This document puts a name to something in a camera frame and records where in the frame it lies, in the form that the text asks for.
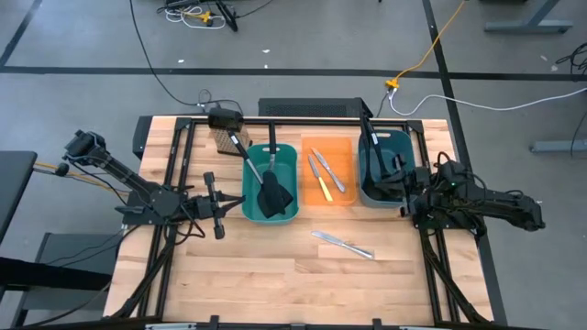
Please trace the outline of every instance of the gray desk leg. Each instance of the gray desk leg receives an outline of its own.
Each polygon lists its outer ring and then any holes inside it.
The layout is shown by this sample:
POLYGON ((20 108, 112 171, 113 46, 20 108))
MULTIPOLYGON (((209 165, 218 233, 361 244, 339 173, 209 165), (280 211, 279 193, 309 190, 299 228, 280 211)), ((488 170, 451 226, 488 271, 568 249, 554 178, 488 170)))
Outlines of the gray desk leg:
MULTIPOLYGON (((573 152, 587 151, 587 139, 576 139, 572 146, 573 152)), ((530 151, 538 152, 569 152, 570 141, 537 141, 530 146, 530 151)))
POLYGON ((569 28, 572 28, 572 21, 544 19, 558 2, 559 0, 547 0, 534 16, 527 21, 485 23, 485 31, 503 33, 565 33, 569 28))

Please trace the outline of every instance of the yellow extension cord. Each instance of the yellow extension cord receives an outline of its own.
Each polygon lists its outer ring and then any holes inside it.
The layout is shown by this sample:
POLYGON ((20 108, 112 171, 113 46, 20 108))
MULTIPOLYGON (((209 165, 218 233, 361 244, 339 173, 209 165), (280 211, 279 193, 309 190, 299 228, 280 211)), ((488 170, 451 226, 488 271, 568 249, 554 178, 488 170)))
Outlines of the yellow extension cord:
POLYGON ((426 52, 426 55, 424 55, 424 58, 422 58, 422 60, 419 63, 417 63, 417 65, 401 71, 400 74, 398 74, 397 76, 395 76, 395 78, 391 79, 390 81, 385 82, 385 85, 388 88, 390 88, 390 89, 392 89, 392 88, 395 88, 395 89, 400 88, 400 83, 399 83, 400 82, 400 77, 403 76, 404 74, 406 74, 407 72, 410 72, 412 70, 415 70, 415 69, 421 67, 422 64, 424 64, 424 62, 426 61, 426 59, 428 58, 428 56, 430 56, 430 53, 434 49, 434 46, 436 46, 437 43, 438 43, 438 41, 440 40, 440 36, 442 36, 442 34, 444 33, 444 31, 449 27, 450 23, 452 23, 452 21, 455 19, 455 17, 457 16, 457 14, 460 12, 460 10, 465 5, 465 2, 466 2, 466 0, 463 0, 460 3, 459 8, 457 8, 457 11, 455 11, 455 13, 449 19, 449 21, 447 22, 447 24, 440 30, 440 32, 438 33, 437 38, 434 39, 434 42, 432 43, 432 46, 430 46, 430 49, 426 52))
MULTIPOLYGON (((47 168, 47 169, 57 170, 57 166, 51 165, 51 164, 47 164, 47 163, 43 163, 43 162, 38 162, 37 161, 37 162, 35 162, 35 165, 36 166, 40 166, 40 167, 44 167, 44 168, 47 168)), ((96 181, 96 180, 87 178, 87 177, 83 176, 80 173, 77 173, 77 172, 74 172, 74 171, 68 171, 67 172, 67 175, 71 175, 73 177, 76 177, 77 179, 80 179, 80 180, 83 180, 85 182, 89 182, 89 183, 95 184, 98 187, 100 187, 102 189, 105 189, 105 190, 113 193, 112 189, 110 187, 108 187, 107 185, 105 185, 105 184, 103 184, 103 183, 101 183, 99 181, 96 181)))

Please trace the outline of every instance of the gray concrete floor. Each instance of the gray concrete floor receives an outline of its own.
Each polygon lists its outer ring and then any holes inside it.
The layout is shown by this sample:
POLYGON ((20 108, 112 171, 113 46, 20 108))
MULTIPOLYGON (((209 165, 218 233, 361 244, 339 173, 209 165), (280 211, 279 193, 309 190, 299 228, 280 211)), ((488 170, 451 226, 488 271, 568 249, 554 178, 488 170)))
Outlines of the gray concrete floor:
MULTIPOLYGON (((17 30, 32 0, 0 0, 0 44, 17 30)), ((189 29, 156 15, 162 1, 136 0, 138 25, 156 67, 312 68, 402 70, 417 63, 430 45, 421 2, 276 0, 240 21, 234 34, 189 29)), ((261 0, 240 1, 245 12, 261 0)), ((482 32, 485 21, 522 18, 540 1, 495 5, 469 1, 442 40, 451 72, 548 73, 554 61, 583 43, 587 22, 582 0, 561 2, 553 18, 574 19, 565 35, 507 36, 482 32)), ((458 1, 433 1, 442 26, 458 1)), ((144 68, 126 1, 44 0, 7 65, 144 68)), ((568 66, 558 67, 566 72, 568 66)), ((436 71, 432 56, 422 71, 436 71)), ((360 96, 376 109, 383 78, 163 76, 178 97, 196 101, 207 88, 215 98, 238 100, 247 115, 257 114, 260 97, 360 96)), ((494 106, 518 105, 564 94, 584 82, 453 81, 456 97, 494 106)), ((442 94, 440 80, 402 79, 396 106, 411 110, 428 94, 442 94)), ((39 160, 60 161, 63 146, 78 129, 100 132, 116 157, 131 168, 138 116, 193 113, 175 103, 148 75, 0 74, 0 149, 30 149, 39 160)), ((584 325, 587 303, 587 223, 582 210, 584 155, 533 155, 537 139, 569 139, 587 95, 525 110, 495 113, 460 106, 473 168, 490 188, 522 189, 543 201, 547 229, 528 234, 499 220, 488 221, 498 280, 510 325, 576 329, 584 325)), ((382 116, 395 117, 384 107, 382 116)), ((414 115, 448 118, 446 104, 433 100, 414 115)), ((581 135, 587 134, 587 128, 581 135)), ((8 235, 2 256, 32 260, 45 232, 114 233, 120 216, 116 197, 76 181, 33 175, 8 235)), ((17 294, 0 306, 0 327, 12 317, 17 294)), ((46 317, 32 315, 33 319, 46 317)), ((70 320, 97 317, 78 313, 70 320)))

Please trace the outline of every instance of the silver knife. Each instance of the silver knife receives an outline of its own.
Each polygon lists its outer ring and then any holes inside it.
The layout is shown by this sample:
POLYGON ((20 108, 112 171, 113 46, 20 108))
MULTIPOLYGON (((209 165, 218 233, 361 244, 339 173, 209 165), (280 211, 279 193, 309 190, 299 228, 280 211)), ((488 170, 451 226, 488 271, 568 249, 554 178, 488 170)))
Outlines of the silver knife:
POLYGON ((327 160, 324 159, 324 157, 322 157, 322 154, 320 152, 318 152, 318 150, 316 150, 316 148, 312 148, 312 151, 314 151, 314 154, 316 155, 316 158, 318 158, 318 161, 320 162, 320 164, 322 164, 322 166, 324 166, 325 169, 327 169, 328 174, 330 174, 330 177, 332 178, 332 180, 334 180, 334 183, 337 185, 338 189, 343 193, 347 190, 347 188, 345 188, 345 185, 342 184, 342 182, 337 178, 337 176, 334 174, 334 172, 330 169, 330 166, 328 166, 327 160))
POLYGON ((371 260, 373 260, 375 258, 372 255, 372 253, 370 253, 368 251, 365 251, 363 249, 360 249, 358 247, 350 246, 347 243, 343 242, 342 240, 340 240, 340 239, 338 239, 338 238, 336 238, 334 236, 331 236, 331 235, 329 235, 327 233, 323 233, 321 231, 313 231, 312 232, 312 235, 314 235, 315 237, 318 237, 318 238, 322 238, 326 242, 329 242, 329 243, 332 243, 332 244, 336 244, 336 245, 338 245, 340 247, 343 247, 343 248, 348 248, 349 250, 355 252, 356 254, 358 254, 358 255, 360 255, 360 256, 362 256, 364 258, 371 259, 371 260))

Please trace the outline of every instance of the knife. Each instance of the knife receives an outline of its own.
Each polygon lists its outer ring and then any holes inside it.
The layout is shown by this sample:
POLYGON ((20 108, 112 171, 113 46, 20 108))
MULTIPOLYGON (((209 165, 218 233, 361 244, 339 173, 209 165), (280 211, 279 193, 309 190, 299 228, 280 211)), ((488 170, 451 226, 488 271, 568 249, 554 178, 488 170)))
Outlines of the knife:
POLYGON ((343 248, 347 248, 347 249, 355 252, 356 254, 364 257, 364 258, 371 259, 371 260, 373 260, 375 258, 372 255, 372 253, 370 253, 368 251, 365 251, 363 249, 360 249, 358 247, 350 246, 347 243, 343 242, 342 240, 340 240, 340 239, 338 239, 338 238, 336 238, 334 236, 331 236, 331 235, 329 235, 327 233, 323 233, 323 232, 320 232, 320 231, 313 231, 312 232, 312 235, 314 235, 315 237, 318 237, 318 238, 322 238, 326 242, 329 242, 329 243, 332 243, 332 244, 336 244, 336 245, 338 245, 340 247, 343 247, 343 248))
POLYGON ((318 158, 318 161, 320 161, 320 164, 322 164, 322 166, 324 166, 324 168, 327 169, 328 174, 330 174, 330 177, 332 177, 332 180, 334 180, 334 183, 337 185, 338 189, 342 193, 345 192, 347 190, 345 188, 345 185, 342 184, 342 182, 337 178, 337 176, 334 174, 334 172, 330 169, 330 166, 328 166, 327 160, 324 159, 324 157, 322 157, 322 154, 320 152, 318 152, 318 150, 316 150, 316 148, 312 148, 312 151, 314 151, 314 154, 316 155, 316 158, 318 158))
POLYGON ((332 202, 332 196, 330 195, 330 192, 328 191, 327 186, 324 184, 324 180, 322 180, 322 177, 320 176, 320 172, 318 171, 318 168, 314 164, 314 160, 312 159, 312 155, 308 155, 308 160, 310 161, 310 167, 312 168, 312 172, 314 173, 314 176, 317 177, 318 180, 320 181, 320 187, 322 187, 322 192, 324 193, 324 196, 327 198, 327 201, 332 202))

